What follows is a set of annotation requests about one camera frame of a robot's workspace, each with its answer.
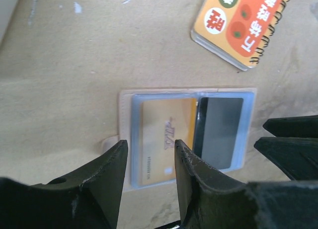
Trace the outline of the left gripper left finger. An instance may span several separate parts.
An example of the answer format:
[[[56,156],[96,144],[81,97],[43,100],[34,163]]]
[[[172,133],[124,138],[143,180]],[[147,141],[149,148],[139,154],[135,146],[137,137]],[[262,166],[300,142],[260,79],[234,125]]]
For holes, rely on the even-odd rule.
[[[115,229],[128,157],[120,140],[107,152],[48,184],[0,179],[2,229]]]

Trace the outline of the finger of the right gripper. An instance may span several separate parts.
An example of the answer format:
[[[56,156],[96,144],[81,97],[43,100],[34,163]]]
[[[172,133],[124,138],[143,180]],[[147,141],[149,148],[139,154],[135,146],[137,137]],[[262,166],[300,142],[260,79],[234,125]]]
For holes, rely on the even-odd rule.
[[[263,128],[276,137],[317,138],[318,116],[271,118]]]
[[[318,179],[318,140],[262,137],[254,148],[291,180]]]

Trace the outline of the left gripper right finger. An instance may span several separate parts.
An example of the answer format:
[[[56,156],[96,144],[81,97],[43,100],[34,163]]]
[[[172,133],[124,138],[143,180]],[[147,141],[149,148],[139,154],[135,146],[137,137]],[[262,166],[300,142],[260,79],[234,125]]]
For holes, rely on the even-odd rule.
[[[318,180],[243,183],[174,146],[183,229],[315,229]]]

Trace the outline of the silver grey credit card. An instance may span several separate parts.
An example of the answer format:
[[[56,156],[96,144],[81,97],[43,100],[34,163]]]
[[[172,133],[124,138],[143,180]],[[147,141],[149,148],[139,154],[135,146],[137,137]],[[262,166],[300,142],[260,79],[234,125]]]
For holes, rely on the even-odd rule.
[[[202,97],[198,102],[192,149],[218,170],[232,164],[242,104],[242,98],[222,97]]]

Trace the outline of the orange spiral notebook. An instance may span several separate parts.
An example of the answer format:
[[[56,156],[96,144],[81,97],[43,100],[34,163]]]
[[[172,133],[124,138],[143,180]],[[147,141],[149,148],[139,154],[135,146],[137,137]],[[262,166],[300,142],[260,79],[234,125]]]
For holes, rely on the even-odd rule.
[[[204,0],[190,32],[194,42],[236,68],[259,64],[289,0]]]

